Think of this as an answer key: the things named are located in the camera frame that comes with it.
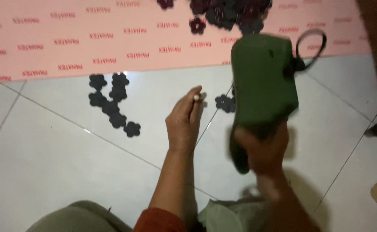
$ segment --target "sleeve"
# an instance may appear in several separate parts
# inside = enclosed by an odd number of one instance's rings
[[[159,208],[149,208],[144,210],[134,232],[186,232],[186,225],[174,214]]]

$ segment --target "felt flower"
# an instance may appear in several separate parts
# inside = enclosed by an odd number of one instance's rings
[[[127,79],[127,76],[124,73],[114,73],[113,74],[113,81],[111,82],[115,87],[125,87],[130,83]]]
[[[115,101],[120,102],[127,98],[127,92],[125,91],[125,87],[116,87],[113,86],[109,96]]]
[[[105,102],[102,107],[103,113],[108,116],[112,116],[115,113],[119,113],[118,104],[116,101]]]
[[[237,14],[231,7],[218,5],[206,12],[206,18],[210,24],[230,31],[233,28]]]
[[[190,21],[191,32],[193,34],[203,34],[206,24],[201,21],[199,18],[195,18]]]
[[[257,18],[251,24],[241,23],[239,29],[243,35],[251,35],[260,33],[263,26],[261,19]]]
[[[162,9],[167,9],[174,6],[174,0],[157,0],[157,3]]]
[[[115,113],[110,116],[110,123],[113,125],[114,128],[124,127],[126,123],[127,117],[120,113]]]
[[[140,135],[140,124],[134,122],[128,122],[127,126],[124,127],[124,132],[127,133],[127,137],[139,136]]]
[[[89,98],[89,104],[93,107],[102,107],[105,102],[107,102],[107,98],[103,96],[103,94],[100,91],[97,91],[95,93],[90,93],[88,95]]]
[[[191,0],[190,8],[193,14],[204,14],[210,7],[212,0]]]
[[[225,94],[222,94],[220,97],[216,97],[216,108],[224,110],[226,113],[233,112],[232,109],[235,109],[235,106],[232,106],[231,98],[227,97]]]
[[[100,91],[103,86],[107,85],[102,74],[92,74],[89,76],[89,86],[93,87],[95,90]]]

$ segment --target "black strap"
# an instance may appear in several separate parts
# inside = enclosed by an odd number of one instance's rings
[[[309,35],[322,35],[322,46],[320,47],[320,50],[317,52],[317,54],[312,58],[312,60],[308,64],[305,64],[303,59],[299,55],[299,45],[300,45],[300,42]],[[324,31],[320,29],[311,29],[311,30],[305,31],[303,35],[300,36],[296,44],[296,60],[295,60],[296,62],[295,62],[294,71],[304,71],[308,69],[310,66],[312,66],[315,63],[315,61],[319,58],[323,50],[325,49],[326,43],[327,43],[327,37]]]

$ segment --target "cardboard piece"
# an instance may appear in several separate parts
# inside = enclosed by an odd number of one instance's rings
[[[207,23],[193,35],[189,4],[175,0],[162,10],[155,0],[0,0],[0,81],[230,64],[238,27]],[[295,44],[312,28],[327,33],[324,56],[370,53],[354,0],[274,0],[262,33]],[[320,36],[307,38],[302,57],[320,44]]]

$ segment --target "hand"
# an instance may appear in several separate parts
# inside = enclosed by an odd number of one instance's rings
[[[200,129],[202,101],[193,99],[201,89],[201,86],[192,88],[177,102],[171,114],[165,119],[171,152],[190,155],[194,150]]]
[[[263,141],[241,127],[236,128],[234,137],[246,150],[249,167],[257,175],[282,173],[283,157],[289,142],[286,121],[278,126],[272,137]]]

